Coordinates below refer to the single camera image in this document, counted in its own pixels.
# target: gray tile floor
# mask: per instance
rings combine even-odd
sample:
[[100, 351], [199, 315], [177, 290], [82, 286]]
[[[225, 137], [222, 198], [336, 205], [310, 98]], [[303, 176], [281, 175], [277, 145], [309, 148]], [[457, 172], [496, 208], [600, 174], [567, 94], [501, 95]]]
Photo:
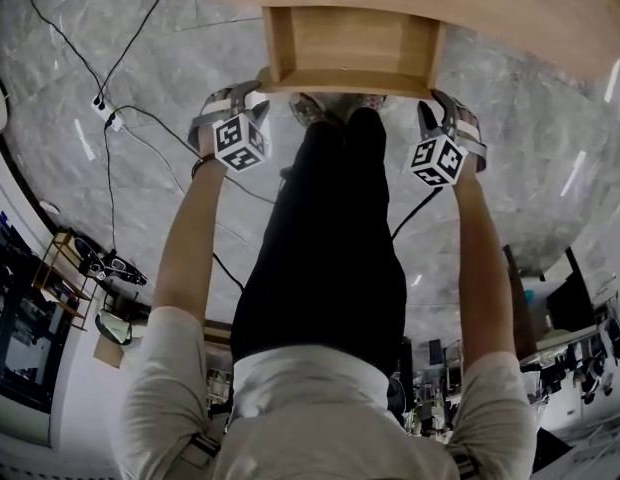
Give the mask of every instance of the gray tile floor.
[[[103, 77], [153, 0], [35, 1]], [[116, 71], [108, 99], [153, 112], [185, 136], [209, 93], [253, 78], [266, 64], [262, 28], [260, 10], [252, 7], [224, 0], [161, 0]], [[6, 139], [36, 195], [60, 209], [59, 223], [109, 247], [103, 122], [89, 107], [97, 88], [27, 0], [0, 0], [0, 78], [10, 92]], [[620, 70], [608, 102], [607, 85], [607, 75], [595, 82], [575, 80], [497, 40], [450, 28], [437, 86], [481, 120], [490, 145], [482, 182], [501, 241], [512, 244], [524, 270], [547, 269], [579, 238], [586, 275], [592, 282], [606, 275], [595, 242], [606, 218], [620, 207]], [[428, 193], [403, 171], [408, 147], [419, 136], [416, 107], [415, 100], [389, 98], [383, 111], [391, 229]], [[133, 133], [162, 151], [187, 187], [190, 154], [151, 119], [134, 112], [124, 118]], [[273, 99], [271, 130], [272, 161], [237, 179], [274, 198], [279, 170], [292, 163], [303, 135], [285, 96]], [[152, 151], [124, 133], [109, 137], [117, 245], [150, 279], [142, 290], [149, 300], [182, 194]], [[581, 151], [585, 161], [562, 195]], [[215, 249], [243, 281], [270, 212], [270, 205], [224, 185]], [[417, 343], [438, 337], [450, 342], [459, 335], [458, 227], [447, 191], [397, 239], [409, 287], [406, 332]], [[238, 297], [236, 286], [215, 270], [208, 316], [231, 321]]]

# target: white power strip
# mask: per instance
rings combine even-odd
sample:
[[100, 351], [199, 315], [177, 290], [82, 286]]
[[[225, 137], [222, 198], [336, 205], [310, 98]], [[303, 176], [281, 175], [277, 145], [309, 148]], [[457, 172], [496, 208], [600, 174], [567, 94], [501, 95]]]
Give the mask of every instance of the white power strip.
[[[94, 99], [90, 102], [90, 106], [92, 109], [101, 116], [101, 119], [104, 122], [108, 121], [108, 118], [112, 114], [114, 108], [108, 104], [105, 99], [99, 97], [99, 95], [95, 96]], [[112, 121], [112, 125], [110, 126], [115, 132], [118, 132], [123, 126], [123, 120], [119, 116], [115, 116]]]

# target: fiducial marker cube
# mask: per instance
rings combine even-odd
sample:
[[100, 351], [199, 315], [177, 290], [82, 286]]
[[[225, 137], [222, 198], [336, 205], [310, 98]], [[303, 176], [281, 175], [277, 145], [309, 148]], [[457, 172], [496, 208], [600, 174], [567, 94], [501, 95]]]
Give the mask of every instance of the fiducial marker cube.
[[430, 187], [454, 185], [468, 151], [447, 135], [419, 142], [408, 155], [408, 169]]
[[244, 172], [270, 156], [270, 139], [244, 114], [213, 125], [214, 154], [236, 172]]

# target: shoe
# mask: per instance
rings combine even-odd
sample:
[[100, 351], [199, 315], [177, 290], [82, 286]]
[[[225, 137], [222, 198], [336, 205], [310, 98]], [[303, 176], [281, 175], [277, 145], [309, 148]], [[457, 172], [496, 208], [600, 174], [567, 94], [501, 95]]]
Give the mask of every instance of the shoe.
[[290, 110], [292, 115], [304, 128], [311, 124], [326, 122], [335, 126], [343, 126], [343, 122], [317, 99], [303, 92], [294, 93], [290, 96]]
[[383, 105], [386, 102], [387, 96], [385, 94], [357, 94], [348, 112], [348, 121], [357, 110], [360, 108], [371, 108], [377, 113], [381, 112]]

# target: black bracelet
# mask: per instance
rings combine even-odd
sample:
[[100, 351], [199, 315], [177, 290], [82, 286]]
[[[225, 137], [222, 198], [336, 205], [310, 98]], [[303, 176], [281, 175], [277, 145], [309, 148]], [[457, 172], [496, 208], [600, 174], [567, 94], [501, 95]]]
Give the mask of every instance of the black bracelet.
[[201, 167], [203, 164], [207, 164], [210, 160], [214, 159], [214, 153], [208, 153], [203, 158], [199, 158], [199, 160], [197, 160], [197, 163], [192, 166], [192, 179], [194, 179], [194, 175], [197, 174], [199, 167]]

